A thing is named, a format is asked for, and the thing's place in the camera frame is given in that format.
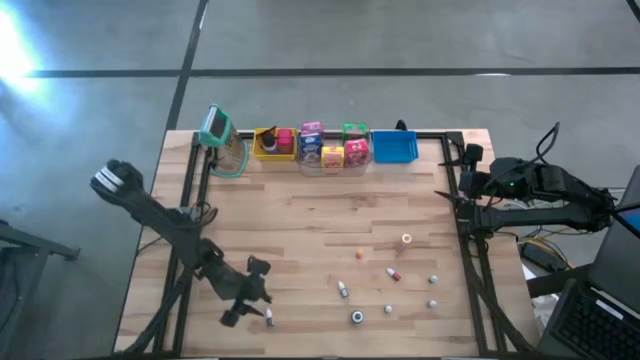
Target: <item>small bottle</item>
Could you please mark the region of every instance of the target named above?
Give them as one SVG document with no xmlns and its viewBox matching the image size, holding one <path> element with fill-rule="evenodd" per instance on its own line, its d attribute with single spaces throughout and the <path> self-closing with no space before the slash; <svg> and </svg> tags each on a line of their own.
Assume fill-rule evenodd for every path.
<svg viewBox="0 0 640 360">
<path fill-rule="evenodd" d="M 269 131 L 262 134 L 262 148 L 267 154 L 277 154 L 276 137 Z"/>
<path fill-rule="evenodd" d="M 389 274 L 389 276 L 391 276 L 391 278 L 395 281 L 400 281 L 400 274 L 398 274 L 397 272 L 395 272 L 395 270 L 393 270 L 392 268 L 387 268 L 387 274 Z"/>
<path fill-rule="evenodd" d="M 269 308 L 267 308 L 267 310 L 265 311 L 265 319 L 267 320 L 267 326 L 268 327 L 275 326 L 275 324 L 273 323 L 273 313 L 271 312 L 271 309 L 269 309 Z"/>
<path fill-rule="evenodd" d="M 349 296 L 349 291 L 347 291 L 347 287 L 344 286 L 342 281 L 338 281 L 338 290 L 340 290 L 340 295 L 342 295 L 342 297 Z"/>
</svg>

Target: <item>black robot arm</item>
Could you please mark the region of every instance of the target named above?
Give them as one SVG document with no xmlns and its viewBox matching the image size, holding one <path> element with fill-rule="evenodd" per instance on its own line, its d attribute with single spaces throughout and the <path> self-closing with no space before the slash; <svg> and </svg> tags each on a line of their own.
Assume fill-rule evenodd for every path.
<svg viewBox="0 0 640 360">
<path fill-rule="evenodd" d="M 498 158 L 489 167 L 489 173 L 476 171 L 482 160 L 480 145 L 469 144 L 460 159 L 443 166 L 462 166 L 459 190 L 465 197 L 452 196 L 436 191 L 454 204 L 456 217 L 463 223 L 469 235 L 491 237 L 494 232 L 507 226 L 566 225 L 577 230 L 600 231 L 611 225 L 615 210 L 613 196 L 606 189 L 597 189 L 569 174 L 563 168 L 547 163 L 546 154 L 557 135 L 559 125 L 545 135 L 553 135 L 552 144 L 542 153 L 538 143 L 538 156 L 530 161 L 514 157 Z M 488 205 L 478 205 L 481 196 L 490 197 Z M 499 210 L 491 206 L 494 198 L 533 200 L 547 202 L 562 201 L 555 208 Z"/>
<path fill-rule="evenodd" d="M 223 325 L 234 326 L 238 317 L 247 313 L 263 315 L 245 301 L 271 302 L 263 278 L 271 268 L 269 263 L 252 256 L 247 262 L 249 275 L 234 270 L 224 262 L 224 252 L 218 246 L 200 237 L 201 224 L 188 211 L 167 209 L 144 191 L 142 174 L 129 163 L 110 160 L 91 179 L 91 188 L 167 240 L 184 267 L 196 278 L 206 278 L 221 299 L 235 299 L 231 311 L 221 319 Z"/>
</svg>

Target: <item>pink box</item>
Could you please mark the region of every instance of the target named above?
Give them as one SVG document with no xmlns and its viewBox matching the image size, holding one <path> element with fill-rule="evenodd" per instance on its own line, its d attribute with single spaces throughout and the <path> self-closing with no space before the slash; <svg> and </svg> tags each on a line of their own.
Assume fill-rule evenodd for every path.
<svg viewBox="0 0 640 360">
<path fill-rule="evenodd" d="M 278 129 L 276 146 L 280 154 L 291 154 L 293 152 L 293 132 L 291 129 Z"/>
<path fill-rule="evenodd" d="M 364 165 L 369 157 L 369 144 L 365 139 L 347 140 L 344 152 L 347 166 Z"/>
<path fill-rule="evenodd" d="M 309 123 L 302 124 L 302 128 L 300 128 L 300 133 L 302 135 L 318 133 L 322 135 L 324 128 L 322 127 L 322 123 L 320 121 L 314 121 Z"/>
</svg>

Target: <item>butcher block tabletop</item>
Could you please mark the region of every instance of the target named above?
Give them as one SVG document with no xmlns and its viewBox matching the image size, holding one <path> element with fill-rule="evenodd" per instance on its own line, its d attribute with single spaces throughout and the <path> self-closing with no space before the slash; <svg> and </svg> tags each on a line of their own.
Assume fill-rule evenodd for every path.
<svg viewBox="0 0 640 360">
<path fill-rule="evenodd" d="M 460 131 L 465 143 L 484 147 L 478 167 L 486 171 L 494 159 L 488 131 Z M 166 207 L 179 205 L 192 135 L 169 131 L 165 138 L 152 195 Z M 305 177 L 295 162 L 252 157 L 239 178 L 210 176 L 207 201 L 219 213 L 202 236 L 222 248 L 238 271 L 246 271 L 250 255 L 271 263 L 266 289 L 273 297 L 275 326 L 267 327 L 255 315 L 241 317 L 235 328 L 222 326 L 219 319 L 232 302 L 220 300 L 208 281 L 194 280 L 182 355 L 477 355 L 452 207 L 434 193 L 448 192 L 445 169 L 437 165 L 443 161 L 441 143 L 418 140 L 418 149 L 419 158 L 411 164 L 372 162 L 359 177 Z M 192 201 L 201 168 L 196 166 Z M 405 233 L 413 241 L 397 256 L 394 246 Z M 139 246 L 157 237 L 145 228 Z M 358 249 L 364 250 L 360 259 Z M 170 250 L 159 241 L 135 259 L 114 350 L 130 345 L 158 309 Z M 490 240 L 489 258 L 501 307 L 535 345 L 538 331 L 513 238 Z M 387 267 L 401 275 L 400 281 L 386 273 Z M 433 275 L 439 280 L 430 284 Z M 347 298 L 340 296 L 338 281 L 347 287 Z M 437 305 L 428 307 L 430 300 Z M 265 305 L 256 307 L 264 311 Z M 385 305 L 392 306 L 391 313 L 385 313 Z M 482 306 L 489 348 L 495 348 Z M 354 310 L 364 314 L 361 324 L 351 322 Z M 176 311 L 177 306 L 169 319 L 167 347 Z"/>
</svg>

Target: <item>concrete floor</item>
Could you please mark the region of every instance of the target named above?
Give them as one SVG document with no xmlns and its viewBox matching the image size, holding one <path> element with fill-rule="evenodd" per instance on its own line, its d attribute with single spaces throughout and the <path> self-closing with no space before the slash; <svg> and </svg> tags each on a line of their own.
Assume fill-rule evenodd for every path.
<svg viewBox="0 0 640 360">
<path fill-rule="evenodd" d="M 180 70 L 198 2 L 1 2 L 0 45 L 10 50 L 1 74 L 15 64 Z M 193 68 L 640 66 L 639 33 L 622 0 L 217 0 Z M 110 352 L 140 226 L 88 182 L 120 158 L 150 187 L 175 74 L 1 83 L 0 218 L 82 248 L 76 263 L 47 265 L 13 358 Z M 497 155 L 528 158 L 560 121 L 549 161 L 595 186 L 625 186 L 640 163 L 638 98 L 638 75 L 191 78 L 177 128 L 194 129 L 215 101 L 238 128 L 312 119 L 381 128 L 399 118 L 489 128 Z M 576 264 L 590 262 L 600 240 L 558 237 Z"/>
</svg>

